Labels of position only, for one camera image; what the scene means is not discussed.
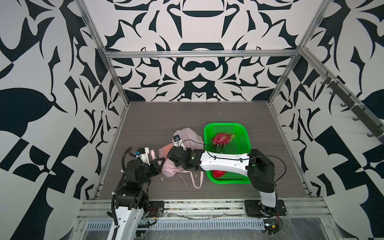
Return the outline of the pink plastic bag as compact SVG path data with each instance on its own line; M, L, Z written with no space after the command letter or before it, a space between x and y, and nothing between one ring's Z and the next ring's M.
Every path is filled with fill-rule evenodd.
M204 147L203 138L191 128L177 130L173 135L173 142L159 149L159 158L164 159L159 161L162 167L161 174L168 178L181 173L189 174L193 187L200 189L203 185L204 173L200 173L200 184L197 185L194 170L184 161L191 156L192 150L201 150L202 147Z

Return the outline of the red dragon fruit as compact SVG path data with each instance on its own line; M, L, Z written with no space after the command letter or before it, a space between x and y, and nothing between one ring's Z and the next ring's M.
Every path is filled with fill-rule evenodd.
M236 133L218 133L213 137L212 144L215 146L228 145L236 137Z

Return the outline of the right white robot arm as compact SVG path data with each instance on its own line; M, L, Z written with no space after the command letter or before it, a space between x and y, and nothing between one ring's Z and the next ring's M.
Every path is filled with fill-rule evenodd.
M188 150L183 142L175 143L167 158L184 170L224 171L246 176L254 189L260 192L261 206L267 210L276 208L275 164L256 149L245 154L219 154L207 150Z

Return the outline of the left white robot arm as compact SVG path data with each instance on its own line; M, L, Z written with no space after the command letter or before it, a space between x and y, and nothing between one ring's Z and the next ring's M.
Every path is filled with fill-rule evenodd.
M122 176L112 192L111 211L107 212L113 219L109 240L133 240L138 229L149 229L157 223L143 186L148 187L151 178L161 173L165 159L157 159L149 148L140 148L135 153L132 149L129 147L123 153Z

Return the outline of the round orange tangerine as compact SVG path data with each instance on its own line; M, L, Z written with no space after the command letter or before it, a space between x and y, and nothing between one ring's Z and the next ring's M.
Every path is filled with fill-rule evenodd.
M162 148L159 149L159 157L167 159L167 155L171 148L174 147L174 144L168 144Z

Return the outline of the green plastic basket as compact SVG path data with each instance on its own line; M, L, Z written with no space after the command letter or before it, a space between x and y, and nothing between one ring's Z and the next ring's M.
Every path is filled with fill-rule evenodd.
M214 143L218 134L234 135L230 142L220 147ZM247 129L238 123L210 123L204 128L205 150L212 153L236 155L248 154L252 148ZM221 177L212 171L206 172L209 180L218 185L244 184L249 185L251 181L247 176L226 172Z

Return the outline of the small circuit board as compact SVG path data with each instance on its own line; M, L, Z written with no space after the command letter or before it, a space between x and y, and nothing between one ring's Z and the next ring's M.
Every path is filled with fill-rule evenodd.
M276 219L263 219L264 230L263 233L267 235L276 235L283 225L283 221L280 218Z

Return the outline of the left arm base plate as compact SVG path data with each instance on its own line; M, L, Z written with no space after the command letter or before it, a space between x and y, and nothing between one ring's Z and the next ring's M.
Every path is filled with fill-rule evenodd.
M149 201L149 207L145 211L146 218L158 218L160 217L165 210L165 202L164 201Z

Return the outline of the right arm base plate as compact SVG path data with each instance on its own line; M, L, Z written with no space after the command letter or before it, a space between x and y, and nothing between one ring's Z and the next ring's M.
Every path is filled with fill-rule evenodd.
M286 216L287 208L283 200L277 200L274 208L265 207L261 200L245 200L245 210L248 217L253 218L273 218L276 215Z

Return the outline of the aluminium frame rail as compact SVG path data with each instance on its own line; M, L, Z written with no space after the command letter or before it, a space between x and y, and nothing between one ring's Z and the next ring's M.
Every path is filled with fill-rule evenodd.
M111 52L105 51L108 59L126 58L208 58L208 57L292 57L297 50L223 50L223 51L134 51Z

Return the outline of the black wall hook rack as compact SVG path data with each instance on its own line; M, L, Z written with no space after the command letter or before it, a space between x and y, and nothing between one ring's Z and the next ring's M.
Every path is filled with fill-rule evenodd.
M369 107L364 104L346 85L336 77L332 76L329 71L326 72L326 78L322 82L323 86L331 89L331 100L337 96L341 101L341 107L352 111L355 115L355 122L362 122L370 131L367 134L369 138L376 138L382 145L384 144L384 123L381 121Z

